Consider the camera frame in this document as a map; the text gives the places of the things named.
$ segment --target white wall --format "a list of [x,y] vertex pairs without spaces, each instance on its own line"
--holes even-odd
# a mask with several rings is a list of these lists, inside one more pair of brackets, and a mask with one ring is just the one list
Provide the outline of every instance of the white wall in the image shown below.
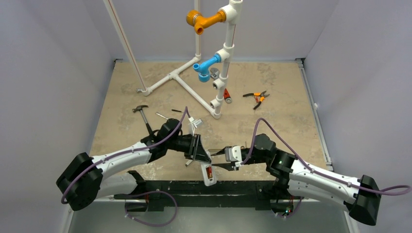
[[89,150],[112,58],[81,0],[0,9],[0,232],[58,232],[55,182]]
[[[84,0],[112,57],[127,59],[103,0]],[[228,0],[200,0],[208,17]],[[312,49],[338,0],[244,0],[236,27],[234,60],[293,60]],[[138,60],[188,60],[194,56],[194,30],[186,23],[193,0],[113,0]],[[222,48],[225,24],[202,35],[202,56]]]
[[[305,67],[336,171],[412,184],[412,1],[342,0]],[[412,232],[412,196],[382,197],[376,227]]]

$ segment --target orange-handled pliers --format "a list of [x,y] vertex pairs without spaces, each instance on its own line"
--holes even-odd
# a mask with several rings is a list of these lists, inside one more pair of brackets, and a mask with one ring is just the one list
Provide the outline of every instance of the orange-handled pliers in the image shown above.
[[257,105],[253,108],[253,110],[255,110],[262,104],[262,101],[270,95],[270,94],[265,95],[265,93],[266,93],[266,91],[261,92],[261,93],[248,93],[248,94],[244,94],[243,97],[247,97],[247,96],[260,97],[259,103],[257,103]]

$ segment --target pvc tee joint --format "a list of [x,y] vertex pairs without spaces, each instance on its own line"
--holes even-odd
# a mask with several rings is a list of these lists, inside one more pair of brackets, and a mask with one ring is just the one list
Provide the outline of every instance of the pvc tee joint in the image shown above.
[[206,83],[210,79],[209,67],[221,61],[221,57],[218,54],[215,54],[212,58],[200,65],[198,63],[194,64],[193,69],[199,73],[199,80],[203,83]]

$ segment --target white pipe elbow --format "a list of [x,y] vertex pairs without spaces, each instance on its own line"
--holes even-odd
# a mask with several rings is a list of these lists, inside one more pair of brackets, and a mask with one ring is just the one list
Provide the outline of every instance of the white pipe elbow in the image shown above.
[[240,11],[242,9],[243,0],[230,0],[229,5],[219,9],[226,14],[226,21],[230,24],[236,24],[239,20]]

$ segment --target tan mat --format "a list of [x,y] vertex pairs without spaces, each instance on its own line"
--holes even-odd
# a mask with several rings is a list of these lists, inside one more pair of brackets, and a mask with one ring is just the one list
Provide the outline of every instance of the tan mat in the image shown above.
[[[162,79],[168,72],[183,63],[139,63],[147,86]],[[217,91],[212,82],[201,83],[192,68],[180,77],[207,102],[214,99]],[[171,109],[189,108],[190,114],[201,118],[203,125],[196,130],[202,135],[206,149],[221,149],[228,145],[248,147],[256,120],[267,119],[275,130],[309,163],[325,168],[318,132],[310,104],[296,63],[231,63],[227,89],[232,97],[231,104],[224,103],[222,117],[214,119],[180,84],[171,80],[145,97],[136,93],[137,77],[129,63],[116,63],[107,92],[102,114],[94,137],[91,155],[101,155],[131,146],[148,135],[143,119],[132,109],[147,104],[144,113],[153,129],[165,122],[155,115],[160,112],[166,117],[180,119],[181,113]],[[269,97],[253,110],[253,97],[242,97],[250,92],[267,90]],[[188,120],[184,122],[184,133],[188,133]],[[258,133],[266,133],[278,148],[289,151],[261,122]],[[202,180],[200,165],[193,162],[185,167],[183,154],[168,151],[166,156],[150,164],[136,166],[136,170],[147,180]],[[214,157],[214,163],[224,162],[223,156]],[[248,165],[240,171],[216,169],[218,180],[273,180],[265,171],[266,165]]]

